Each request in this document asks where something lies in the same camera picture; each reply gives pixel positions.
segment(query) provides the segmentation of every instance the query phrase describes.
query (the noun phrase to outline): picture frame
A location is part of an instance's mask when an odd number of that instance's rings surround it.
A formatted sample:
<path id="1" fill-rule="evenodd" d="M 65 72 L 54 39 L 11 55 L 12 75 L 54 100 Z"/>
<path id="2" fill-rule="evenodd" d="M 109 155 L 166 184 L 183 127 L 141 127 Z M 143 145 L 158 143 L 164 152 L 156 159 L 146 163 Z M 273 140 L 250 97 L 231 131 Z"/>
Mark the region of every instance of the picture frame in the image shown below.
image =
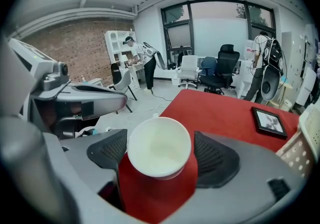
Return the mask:
<path id="1" fill-rule="evenodd" d="M 258 133 L 281 139 L 288 137 L 285 127 L 277 114 L 256 107 L 252 107 L 251 110 Z"/>

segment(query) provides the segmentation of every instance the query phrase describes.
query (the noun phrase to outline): white t-shirt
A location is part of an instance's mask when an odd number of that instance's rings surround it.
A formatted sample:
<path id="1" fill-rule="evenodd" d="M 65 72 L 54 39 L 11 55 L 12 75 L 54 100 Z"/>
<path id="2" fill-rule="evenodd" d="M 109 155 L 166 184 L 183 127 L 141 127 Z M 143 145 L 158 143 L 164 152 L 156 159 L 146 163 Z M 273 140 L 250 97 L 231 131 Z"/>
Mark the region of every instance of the white t-shirt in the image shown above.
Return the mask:
<path id="1" fill-rule="evenodd" d="M 258 35 L 253 41 L 252 50 L 257 51 L 260 54 L 259 58 L 258 58 L 258 62 L 256 64 L 256 68 L 262 68 L 262 62 L 263 62 L 262 55 L 263 55 L 263 52 L 265 50 L 265 46 L 266 46 L 268 40 L 270 40 L 270 38 L 268 36 Z"/>
<path id="2" fill-rule="evenodd" d="M 138 44 L 136 42 L 131 47 L 131 53 L 134 57 L 139 56 L 139 58 L 143 64 L 146 64 L 147 62 L 149 62 L 152 59 L 151 57 L 149 57 L 148 55 L 145 54 L 145 52 L 143 50 L 143 45 Z"/>

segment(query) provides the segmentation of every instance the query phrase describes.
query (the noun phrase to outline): gray pants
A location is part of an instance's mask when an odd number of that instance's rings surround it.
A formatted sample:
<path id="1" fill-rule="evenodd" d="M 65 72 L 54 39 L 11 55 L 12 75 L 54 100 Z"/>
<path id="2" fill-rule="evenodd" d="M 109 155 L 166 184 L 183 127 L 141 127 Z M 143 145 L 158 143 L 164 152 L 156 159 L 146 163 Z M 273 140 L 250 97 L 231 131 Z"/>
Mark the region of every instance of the gray pants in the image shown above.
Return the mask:
<path id="1" fill-rule="evenodd" d="M 256 69 L 254 77 L 252 79 L 251 87 L 246 96 L 244 97 L 244 100 L 251 101 L 252 98 L 254 98 L 255 93 L 258 91 L 258 93 L 256 94 L 257 97 L 254 102 L 259 104 L 262 102 L 263 97 L 261 95 L 261 83 L 264 74 L 263 72 L 263 68 Z"/>

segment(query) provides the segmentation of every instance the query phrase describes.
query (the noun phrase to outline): red table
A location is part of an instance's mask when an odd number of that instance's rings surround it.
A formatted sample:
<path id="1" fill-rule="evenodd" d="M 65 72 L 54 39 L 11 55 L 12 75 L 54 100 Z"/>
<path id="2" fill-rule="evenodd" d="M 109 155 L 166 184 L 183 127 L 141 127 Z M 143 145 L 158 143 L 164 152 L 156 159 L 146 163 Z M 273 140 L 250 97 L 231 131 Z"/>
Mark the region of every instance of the red table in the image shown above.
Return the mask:
<path id="1" fill-rule="evenodd" d="M 256 132 L 251 113 L 252 106 L 278 114 L 288 139 L 296 132 L 299 120 L 297 115 L 265 105 L 195 90 L 182 90 L 161 116 L 175 119 L 186 127 L 191 136 L 192 148 L 194 132 L 198 130 L 278 151 L 286 141 Z M 193 150 L 181 174 L 165 181 L 138 172 L 126 154 L 119 166 L 119 183 L 126 212 L 142 221 L 159 223 L 183 205 L 194 193 L 198 176 L 197 160 Z"/>

